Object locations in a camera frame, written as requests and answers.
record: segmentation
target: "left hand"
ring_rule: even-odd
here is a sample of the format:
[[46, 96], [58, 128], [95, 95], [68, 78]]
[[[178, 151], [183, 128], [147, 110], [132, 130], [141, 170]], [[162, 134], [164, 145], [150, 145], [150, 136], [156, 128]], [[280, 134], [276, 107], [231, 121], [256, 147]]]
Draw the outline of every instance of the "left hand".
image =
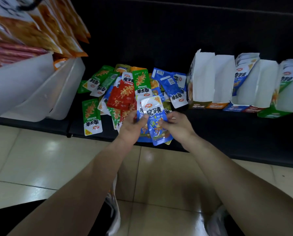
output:
[[141, 128], [147, 124], [147, 120], [149, 118], [147, 114], [144, 114], [143, 117], [135, 123], [133, 118], [136, 116], [136, 114], [137, 111], [135, 110], [126, 116], [120, 128], [119, 135], [116, 138], [129, 146], [133, 146], [133, 144], [137, 142], [141, 133]]

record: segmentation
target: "forearm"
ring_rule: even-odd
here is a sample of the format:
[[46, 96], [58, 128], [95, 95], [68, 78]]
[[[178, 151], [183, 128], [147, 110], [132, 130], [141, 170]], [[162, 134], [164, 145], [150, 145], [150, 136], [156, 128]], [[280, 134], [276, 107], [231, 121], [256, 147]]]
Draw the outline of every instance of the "forearm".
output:
[[293, 235], [292, 198], [199, 137], [186, 148], [246, 235]]
[[88, 235], [131, 148], [119, 139], [113, 141], [9, 235]]

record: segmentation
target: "plastic storage bin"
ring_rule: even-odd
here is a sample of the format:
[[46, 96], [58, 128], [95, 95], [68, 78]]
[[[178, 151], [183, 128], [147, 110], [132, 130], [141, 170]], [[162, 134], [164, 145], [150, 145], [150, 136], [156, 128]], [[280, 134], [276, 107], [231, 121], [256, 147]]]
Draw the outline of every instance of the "plastic storage bin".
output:
[[1, 117], [30, 122], [43, 120], [55, 106], [75, 60], [67, 60], [25, 102], [2, 114]]
[[26, 101], [53, 73], [51, 52], [0, 67], [0, 115]]
[[75, 94], [78, 90], [84, 71], [85, 65], [82, 59], [75, 59], [70, 74], [68, 75], [66, 82], [62, 87], [61, 93], [58, 97], [58, 100], [54, 108], [49, 113], [48, 118], [62, 120], [67, 116]]

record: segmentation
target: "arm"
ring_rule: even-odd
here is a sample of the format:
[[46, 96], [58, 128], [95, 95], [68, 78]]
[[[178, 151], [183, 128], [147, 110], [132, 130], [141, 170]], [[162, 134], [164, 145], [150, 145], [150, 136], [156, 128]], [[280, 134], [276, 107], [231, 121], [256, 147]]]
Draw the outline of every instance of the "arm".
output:
[[293, 235], [293, 199], [236, 164], [194, 132], [186, 115], [161, 122], [196, 162], [245, 235]]
[[147, 123], [147, 115], [134, 123], [135, 115], [131, 112], [118, 137], [8, 235], [88, 235], [123, 159]]

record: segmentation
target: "hand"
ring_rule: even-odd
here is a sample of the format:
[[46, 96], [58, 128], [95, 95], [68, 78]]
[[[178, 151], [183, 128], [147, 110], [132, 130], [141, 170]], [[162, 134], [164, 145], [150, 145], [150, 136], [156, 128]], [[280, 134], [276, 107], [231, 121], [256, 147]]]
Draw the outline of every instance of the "hand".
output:
[[119, 135], [117, 136], [117, 139], [128, 146], [133, 146], [133, 144], [137, 142], [141, 133], [141, 128], [147, 124], [149, 118], [148, 114], [144, 114], [138, 122], [134, 123], [133, 118], [136, 114], [137, 111], [132, 111], [127, 115], [120, 128]]
[[168, 122], [160, 120], [160, 126], [167, 129], [185, 149], [187, 148], [187, 143], [189, 143], [191, 139], [198, 138], [198, 135], [193, 130], [185, 114], [171, 112], [167, 114], [167, 120]]

